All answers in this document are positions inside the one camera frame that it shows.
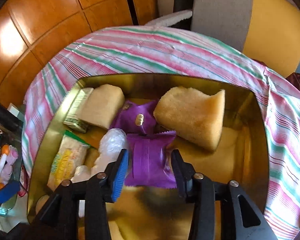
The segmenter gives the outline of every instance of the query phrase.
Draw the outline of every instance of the golden tin box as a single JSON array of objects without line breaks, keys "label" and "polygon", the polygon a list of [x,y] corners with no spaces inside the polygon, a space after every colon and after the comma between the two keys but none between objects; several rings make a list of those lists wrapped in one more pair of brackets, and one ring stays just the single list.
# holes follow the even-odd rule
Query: golden tin box
[{"label": "golden tin box", "polygon": [[[213,95],[226,91],[221,141],[216,152],[177,137],[174,146],[185,162],[191,163],[213,181],[237,180],[263,212],[266,204],[269,162],[265,128],[255,95],[227,83],[169,74],[135,73],[82,78],[65,96],[41,142],[32,171],[27,215],[31,222],[38,199],[51,194],[47,187],[50,168],[65,130],[66,114],[81,88],[111,84],[122,89],[126,99],[145,103],[158,99],[170,88],[192,87]],[[91,126],[87,133],[73,131],[95,148],[106,130]],[[124,239],[188,239],[193,205],[185,204],[176,189],[124,187],[120,198],[107,205],[109,221],[115,220]],[[220,207],[216,202],[216,239],[220,238]]]}]

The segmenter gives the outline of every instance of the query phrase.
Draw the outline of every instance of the striped cloth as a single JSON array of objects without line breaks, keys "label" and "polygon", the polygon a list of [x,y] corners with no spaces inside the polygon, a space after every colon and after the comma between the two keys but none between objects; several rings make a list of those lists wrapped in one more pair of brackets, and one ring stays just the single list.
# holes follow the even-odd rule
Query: striped cloth
[{"label": "striped cloth", "polygon": [[300,92],[276,72],[230,46],[189,31],[150,26],[106,28],[55,55],[25,96],[22,155],[29,175],[47,126],[77,79],[143,72],[209,78],[255,93],[270,155],[264,216],[279,239],[293,239],[300,225]]}]

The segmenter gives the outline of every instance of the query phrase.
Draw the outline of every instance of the purple wrapped pastry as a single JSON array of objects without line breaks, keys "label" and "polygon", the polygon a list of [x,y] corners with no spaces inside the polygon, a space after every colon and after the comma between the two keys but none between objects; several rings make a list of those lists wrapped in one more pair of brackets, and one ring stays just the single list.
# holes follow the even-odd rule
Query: purple wrapped pastry
[{"label": "purple wrapped pastry", "polygon": [[127,100],[113,120],[111,128],[120,128],[126,133],[153,134],[156,120],[153,111],[158,101],[137,105]]},{"label": "purple wrapped pastry", "polygon": [[166,153],[166,147],[175,137],[175,131],[149,136],[128,134],[132,169],[124,181],[125,185],[176,188]]}]

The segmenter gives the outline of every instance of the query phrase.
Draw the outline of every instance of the table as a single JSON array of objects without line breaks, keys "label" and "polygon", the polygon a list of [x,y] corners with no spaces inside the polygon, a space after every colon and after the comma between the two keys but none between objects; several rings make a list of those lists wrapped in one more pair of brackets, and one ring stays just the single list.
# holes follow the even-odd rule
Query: table
[{"label": "table", "polygon": [[300,226],[300,92],[273,70],[221,41],[190,31],[156,26],[105,28],[56,54],[25,95],[22,156],[28,174],[50,120],[77,79],[134,72],[204,77],[255,93],[270,160],[264,216],[279,239],[293,239]]}]

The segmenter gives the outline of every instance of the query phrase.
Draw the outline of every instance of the bread slice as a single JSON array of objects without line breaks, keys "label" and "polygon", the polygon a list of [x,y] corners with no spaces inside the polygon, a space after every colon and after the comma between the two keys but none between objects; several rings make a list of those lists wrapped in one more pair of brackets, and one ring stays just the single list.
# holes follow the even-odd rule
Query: bread slice
[{"label": "bread slice", "polygon": [[105,84],[93,90],[78,113],[78,118],[109,129],[123,103],[124,95],[121,88]]},{"label": "bread slice", "polygon": [[154,110],[156,121],[206,150],[215,151],[222,132],[225,91],[213,96],[194,88],[174,87]]}]

